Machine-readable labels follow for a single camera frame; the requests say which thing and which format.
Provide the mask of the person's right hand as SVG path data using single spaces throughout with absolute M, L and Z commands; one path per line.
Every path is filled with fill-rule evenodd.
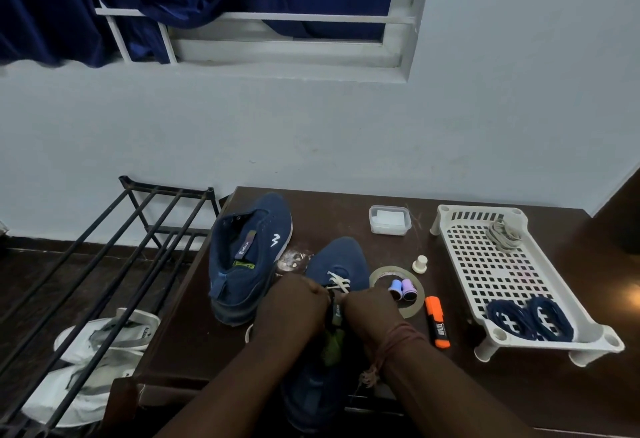
M 365 347 L 375 352 L 389 329 L 404 321 L 396 302 L 388 290 L 362 290 L 358 302 L 358 324 L 348 324 Z

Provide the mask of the person's left hand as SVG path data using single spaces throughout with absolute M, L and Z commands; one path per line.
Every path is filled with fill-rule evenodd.
M 283 352 L 299 353 L 324 322 L 312 321 L 305 306 L 304 279 L 300 275 L 281 277 L 259 304 L 252 328 L 252 342 L 274 345 Z

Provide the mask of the white shoelace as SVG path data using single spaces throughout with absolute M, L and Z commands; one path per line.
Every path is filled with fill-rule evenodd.
M 340 304 L 342 299 L 351 291 L 350 277 L 340 275 L 336 271 L 327 271 L 325 278 L 319 284 L 326 290 L 328 301 L 331 304 Z

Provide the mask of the blue sneaker with white lace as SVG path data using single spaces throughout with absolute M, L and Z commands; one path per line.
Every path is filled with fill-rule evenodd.
M 369 266 L 353 238 L 342 237 L 329 243 L 310 259 L 305 275 L 319 284 L 327 271 L 349 276 L 350 292 L 370 287 Z M 306 434 L 326 429 L 344 410 L 348 396 L 362 385 L 359 377 L 369 367 L 355 333 L 343 320 L 340 304 L 331 304 L 324 330 L 306 347 L 281 384 L 290 424 Z

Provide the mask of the person's right forearm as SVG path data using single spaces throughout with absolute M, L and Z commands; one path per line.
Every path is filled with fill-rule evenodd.
M 425 438 L 538 436 L 429 341 L 396 348 L 380 377 Z

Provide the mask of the person's left forearm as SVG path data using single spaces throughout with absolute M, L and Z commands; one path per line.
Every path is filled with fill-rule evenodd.
M 321 327 L 267 332 L 240 353 L 154 438 L 248 438 L 271 395 Z

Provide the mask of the red thread wrist band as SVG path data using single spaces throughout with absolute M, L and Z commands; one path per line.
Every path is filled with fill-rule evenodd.
M 371 365 L 361 373 L 359 383 L 366 388 L 377 385 L 380 380 L 380 372 L 388 357 L 396 351 L 396 348 L 412 341 L 428 342 L 428 339 L 409 322 L 402 321 L 394 325 L 387 331 L 381 344 L 373 353 Z

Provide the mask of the clear tape roll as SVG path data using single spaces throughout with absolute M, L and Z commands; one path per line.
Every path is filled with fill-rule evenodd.
M 382 266 L 380 268 L 375 269 L 369 276 L 369 286 L 370 288 L 375 288 L 378 285 L 378 280 L 388 279 L 391 284 L 392 280 L 399 279 L 403 280 L 405 278 L 411 279 L 417 289 L 417 300 L 413 303 L 408 303 L 403 300 L 395 301 L 399 312 L 405 318 L 411 318 L 415 314 L 417 314 L 420 309 L 424 306 L 426 293 L 424 288 L 416 275 L 401 268 L 399 266 Z

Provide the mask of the blue sneaker without lace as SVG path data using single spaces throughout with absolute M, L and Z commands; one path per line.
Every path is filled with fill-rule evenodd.
M 255 317 L 292 231 L 289 206 L 276 192 L 216 219 L 209 247 L 209 297 L 220 323 L 238 327 Z

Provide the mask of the clear plastic lidded box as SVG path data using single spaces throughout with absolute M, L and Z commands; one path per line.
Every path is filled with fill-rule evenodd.
M 410 211 L 405 207 L 373 205 L 369 209 L 373 234 L 405 236 L 412 228 Z

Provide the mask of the white perforated plastic tray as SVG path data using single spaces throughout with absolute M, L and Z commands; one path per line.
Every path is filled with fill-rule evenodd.
M 522 235 L 515 252 L 500 252 L 485 235 L 499 218 Z M 573 294 L 529 233 L 528 223 L 525 213 L 515 207 L 440 204 L 436 209 L 430 233 L 442 237 L 473 320 L 486 334 L 474 349 L 476 359 L 489 362 L 503 348 L 560 350 L 584 368 L 604 355 L 624 351 L 625 344 L 613 328 L 597 323 Z M 549 298 L 561 307 L 575 331 L 572 342 L 550 342 L 540 334 L 535 341 L 521 339 L 486 316 L 492 300 L 511 300 L 527 309 L 533 297 Z

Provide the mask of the navy shoelace bundle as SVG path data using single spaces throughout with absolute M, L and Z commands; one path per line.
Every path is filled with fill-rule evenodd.
M 511 335 L 535 341 L 538 332 L 528 309 L 511 300 L 492 300 L 486 305 L 486 316 L 500 329 Z
M 527 303 L 530 320 L 535 331 L 546 341 L 570 343 L 575 331 L 572 324 L 554 300 L 533 297 Z

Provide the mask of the grey shoelace bundle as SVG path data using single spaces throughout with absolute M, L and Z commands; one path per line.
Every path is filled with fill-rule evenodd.
M 503 253 L 515 252 L 522 245 L 522 235 L 503 218 L 496 219 L 485 231 L 486 237 Z

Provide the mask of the black metal shoe rack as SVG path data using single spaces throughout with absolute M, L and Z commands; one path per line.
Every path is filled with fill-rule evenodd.
M 0 438 L 102 438 L 130 377 L 87 379 L 134 310 L 169 314 L 220 214 L 216 190 L 119 178 L 122 191 L 74 241 L 0 235 Z M 52 371 L 91 320 L 125 312 L 75 379 Z

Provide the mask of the white window frame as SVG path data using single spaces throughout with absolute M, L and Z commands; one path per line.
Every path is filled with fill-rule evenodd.
M 408 79 L 426 0 L 390 0 L 386 15 L 225 13 L 197 29 L 168 29 L 180 62 L 222 75 L 401 84 Z M 295 39 L 267 21 L 382 25 L 380 40 Z

